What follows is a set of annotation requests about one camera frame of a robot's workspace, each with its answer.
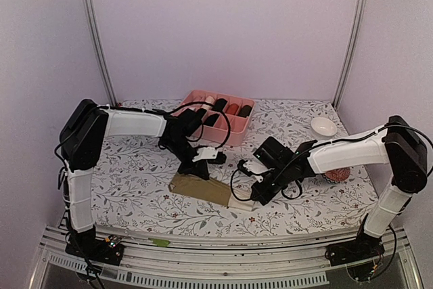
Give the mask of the khaki underwear cream waistband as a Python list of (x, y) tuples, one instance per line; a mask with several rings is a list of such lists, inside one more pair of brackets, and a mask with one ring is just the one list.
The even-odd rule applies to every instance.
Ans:
[(252, 201), (241, 202), (235, 198), (229, 185), (216, 179), (203, 180), (195, 175), (182, 175), (176, 173), (168, 185), (171, 193), (188, 196), (209, 203), (218, 204), (227, 208), (236, 208), (251, 212)]

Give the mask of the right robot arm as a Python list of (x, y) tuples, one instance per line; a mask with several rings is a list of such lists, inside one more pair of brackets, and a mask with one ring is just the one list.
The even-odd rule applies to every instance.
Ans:
[(430, 151), (432, 140), (399, 115), (362, 133), (305, 141), (295, 150), (270, 137), (253, 154), (268, 170), (262, 180), (253, 183), (251, 199), (266, 205), (291, 182), (337, 169), (388, 166), (389, 181), (366, 214), (360, 229), (362, 235), (350, 243), (352, 256), (364, 259), (375, 250), (375, 239), (383, 236), (412, 196), (427, 186), (432, 174), (428, 164)]

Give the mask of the pink divided storage box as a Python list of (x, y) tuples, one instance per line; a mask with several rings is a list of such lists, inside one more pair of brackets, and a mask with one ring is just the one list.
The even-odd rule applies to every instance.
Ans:
[[(251, 118), (252, 118), (252, 112), (256, 105), (256, 102), (253, 99), (245, 98), (245, 97), (238, 97), (234, 95), (227, 95), (223, 93), (215, 93), (211, 91), (205, 91), (205, 90), (199, 90), (194, 89), (190, 91), (190, 93), (186, 96), (186, 98), (181, 102), (181, 105), (190, 103), (190, 101), (197, 96), (202, 96), (203, 100), (206, 99), (208, 96), (213, 96), (215, 98), (215, 101), (217, 101), (219, 98), (224, 98), (228, 101), (227, 106), (225, 107), (223, 113), (227, 116), (230, 124), (230, 136), (226, 142), (229, 146), (240, 146), (246, 136), (248, 126), (250, 124)], [(226, 114), (226, 109), (231, 104), (238, 104), (239, 109), (236, 112), (235, 115)], [(245, 106), (250, 105), (252, 106), (252, 111), (250, 115), (247, 118), (239, 117), (237, 114), (240, 111), (240, 109)], [(227, 121), (222, 115), (222, 112), (215, 112), (212, 111), (212, 108), (209, 108), (208, 106), (202, 105), (191, 105), (189, 107), (185, 107), (181, 109), (177, 114), (180, 114), (183, 110), (190, 109), (198, 113), (202, 113), (202, 122), (206, 120), (206, 118), (211, 114), (219, 114), (220, 117), (215, 123), (213, 127), (208, 126), (199, 126), (198, 130), (193, 134), (194, 137), (202, 136), (202, 139), (213, 141), (216, 143), (222, 143), (223, 140), (227, 136)]]

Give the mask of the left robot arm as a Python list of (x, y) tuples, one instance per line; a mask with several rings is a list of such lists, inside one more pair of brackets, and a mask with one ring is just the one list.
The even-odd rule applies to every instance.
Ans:
[(202, 124), (201, 116), (183, 104), (167, 112), (145, 108), (112, 108), (91, 99), (82, 100), (60, 133), (55, 154), (64, 163), (66, 206), (72, 229), (78, 233), (73, 243), (85, 257), (96, 257), (99, 240), (86, 231), (95, 227), (91, 214), (91, 183), (106, 138), (145, 136), (158, 139), (158, 145), (176, 156), (178, 172), (209, 179), (209, 164), (224, 164), (221, 147), (192, 146), (191, 137)]

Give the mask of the black underwear white trim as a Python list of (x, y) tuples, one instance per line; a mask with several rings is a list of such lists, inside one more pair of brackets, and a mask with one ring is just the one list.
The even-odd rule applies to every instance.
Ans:
[(211, 114), (209, 115), (206, 120), (204, 121), (204, 125), (208, 127), (213, 127), (217, 120), (219, 119), (219, 114)]

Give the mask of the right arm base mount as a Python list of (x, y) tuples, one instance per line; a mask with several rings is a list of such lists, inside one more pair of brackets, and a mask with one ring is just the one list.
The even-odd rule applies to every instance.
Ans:
[(381, 238), (371, 237), (359, 229), (353, 240), (330, 244), (325, 249), (325, 258), (331, 266), (344, 265), (370, 259), (370, 262), (349, 267), (349, 276), (357, 282), (373, 278), (385, 253)]

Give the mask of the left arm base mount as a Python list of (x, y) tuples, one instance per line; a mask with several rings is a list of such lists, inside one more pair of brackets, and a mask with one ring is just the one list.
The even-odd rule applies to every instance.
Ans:
[(67, 254), (88, 258), (90, 261), (119, 266), (124, 253), (122, 238), (109, 235), (104, 239), (96, 238), (95, 228), (82, 233), (69, 232), (65, 252)]

